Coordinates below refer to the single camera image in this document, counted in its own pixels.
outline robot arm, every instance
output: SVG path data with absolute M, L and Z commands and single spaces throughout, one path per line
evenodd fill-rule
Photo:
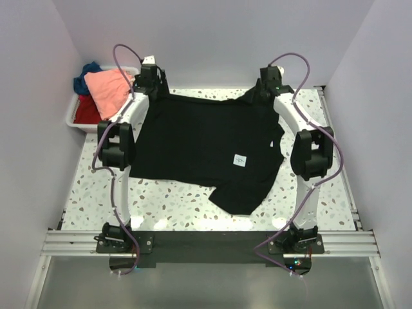
M 118 135 L 120 141 L 112 143 L 108 140 L 99 154 L 103 165 L 114 167 L 113 170 L 116 174 L 115 205 L 118 205 L 118 211 L 124 222 L 131 220 L 132 230 L 136 230 L 140 225 L 140 222 L 136 222 L 136 218 L 130 218 L 127 202 L 130 165 L 133 163 L 135 140 L 138 135 L 137 132 L 133 134 L 133 126 L 138 122 L 143 122 L 151 95 L 156 96 L 158 92 L 169 92 L 165 74 L 160 70 L 159 77 L 158 70 L 160 69 L 156 66 L 153 56 L 144 59 L 142 71 L 139 80 L 137 80 L 138 87 L 135 88 L 134 103 L 130 105 L 122 117 L 121 124 L 115 126 L 109 135 L 109 137 Z M 296 207 L 298 207 L 307 192 L 315 183 L 326 176 L 327 170 L 332 166 L 333 144 L 320 131 L 309 126 L 295 110 L 289 100 L 290 95 L 285 94 L 293 93 L 293 90 L 290 86 L 282 85 L 282 73 L 283 69 L 279 67 L 262 68 L 261 78 L 257 80 L 256 84 L 257 95 L 254 99 L 274 102 L 275 111 L 285 119 L 295 135 L 291 166 L 297 175 Z M 311 122 L 316 123 L 303 108 L 301 110 Z M 118 114 L 113 116 L 112 120 L 117 119 L 117 117 Z M 99 140 L 109 123 L 110 121 L 101 122 L 98 125 Z M 324 127 L 323 129 L 333 135 L 331 128 Z M 315 241 L 318 199 L 319 188 L 316 188 L 290 226 L 288 237 L 286 237 L 288 246 L 306 248 Z M 108 222 L 111 225 L 118 225 L 113 215 L 109 216 Z

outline white wall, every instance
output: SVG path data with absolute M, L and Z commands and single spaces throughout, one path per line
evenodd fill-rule
M 82 62 L 49 0 L 0 1 L 0 308 L 22 308 L 83 135 L 64 123 Z
M 398 308 L 412 308 L 412 2 L 376 0 L 326 87 L 360 216 Z
M 53 0 L 86 60 L 112 63 L 122 42 L 156 55 L 172 86 L 249 86 L 259 68 L 284 52 L 300 52 L 326 84 L 373 0 Z M 127 52 L 126 63 L 136 65 Z M 304 64 L 287 65 L 297 84 Z

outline pink cloth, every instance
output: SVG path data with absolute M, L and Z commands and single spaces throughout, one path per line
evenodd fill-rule
M 129 85 L 118 69 L 87 73 L 84 80 L 88 85 L 97 110 L 103 120 L 116 115 L 127 100 Z

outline metal frame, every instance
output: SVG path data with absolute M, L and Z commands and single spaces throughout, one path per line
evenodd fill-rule
M 315 87 L 318 90 L 324 109 L 327 124 L 332 127 L 330 114 L 326 105 L 322 87 Z M 389 286 L 380 264 L 380 254 L 373 231 L 362 230 L 361 220 L 353 201 L 353 196 L 349 186 L 345 169 L 342 171 L 342 179 L 346 194 L 350 199 L 352 217 L 357 231 L 319 231 L 323 237 L 324 254 L 313 254 L 313 258 L 369 258 L 377 288 L 382 300 L 384 309 L 395 308 Z M 49 230 L 41 250 L 41 256 L 37 270 L 33 279 L 26 306 L 24 309 L 36 309 L 39 304 L 42 289 L 46 281 L 50 261 L 53 256 L 91 256 L 91 257 L 130 257 L 131 254 L 98 254 L 96 253 L 97 242 L 94 236 L 100 231 L 68 231 Z M 299 254 L 285 254 L 284 258 L 301 258 Z

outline laundry basket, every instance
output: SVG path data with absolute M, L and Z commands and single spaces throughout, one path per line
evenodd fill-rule
M 103 71 L 117 69 L 116 66 L 100 66 Z M 130 66 L 122 66 L 121 67 L 126 73 L 135 76 L 139 73 L 139 70 Z M 96 124 L 75 124 L 74 120 L 76 118 L 76 111 L 79 108 L 79 95 L 74 94 L 71 98 L 69 109 L 66 115 L 66 123 L 69 127 L 77 127 L 83 130 L 86 133 L 97 133 L 97 125 Z

